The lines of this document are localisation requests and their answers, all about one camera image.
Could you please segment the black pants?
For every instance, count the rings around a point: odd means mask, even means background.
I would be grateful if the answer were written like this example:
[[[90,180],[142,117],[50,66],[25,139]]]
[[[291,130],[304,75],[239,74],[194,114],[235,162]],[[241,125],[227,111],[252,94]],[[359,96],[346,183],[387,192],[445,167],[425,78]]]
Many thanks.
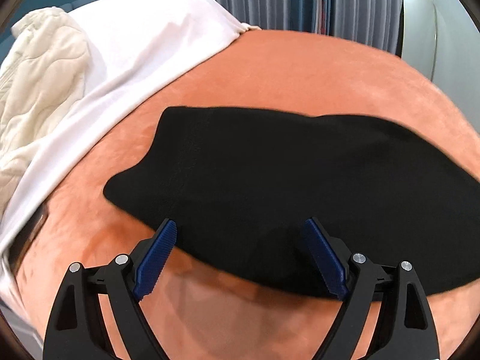
[[[151,148],[104,196],[224,272],[329,291],[301,229],[315,217],[375,263],[410,261],[429,295],[479,277],[479,183],[414,132],[363,115],[166,109]]]

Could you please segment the orange bed cover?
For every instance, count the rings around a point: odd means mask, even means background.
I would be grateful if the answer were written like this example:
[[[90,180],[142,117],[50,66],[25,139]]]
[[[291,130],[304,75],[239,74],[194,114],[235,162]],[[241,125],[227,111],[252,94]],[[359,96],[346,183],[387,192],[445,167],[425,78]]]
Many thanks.
[[[143,157],[161,113],[178,105],[379,116],[411,128],[479,174],[479,135],[440,90],[397,57],[332,37],[247,32],[143,102],[49,195],[48,218],[16,276],[38,333],[47,329],[72,262],[103,265],[151,235],[111,205],[102,189]],[[160,282],[142,302],[174,359],[310,359],[339,307],[337,301],[258,286],[180,250],[172,252]]]

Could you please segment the cream quilted comforter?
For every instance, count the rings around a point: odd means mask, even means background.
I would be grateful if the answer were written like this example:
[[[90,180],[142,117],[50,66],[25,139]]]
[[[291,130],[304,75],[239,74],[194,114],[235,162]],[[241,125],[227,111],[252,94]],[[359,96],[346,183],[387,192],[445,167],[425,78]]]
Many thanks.
[[[59,7],[33,10],[12,29],[1,63],[1,207],[7,207],[33,157],[82,99],[88,43]]]

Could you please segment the white sheet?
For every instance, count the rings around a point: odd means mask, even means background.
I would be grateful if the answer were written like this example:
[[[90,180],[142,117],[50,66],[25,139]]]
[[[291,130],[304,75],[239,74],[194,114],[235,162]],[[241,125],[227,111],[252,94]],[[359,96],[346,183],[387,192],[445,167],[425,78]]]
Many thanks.
[[[216,0],[97,0],[66,13],[89,47],[84,95],[1,207],[1,299],[20,316],[8,250],[38,206],[126,115],[250,29]]]

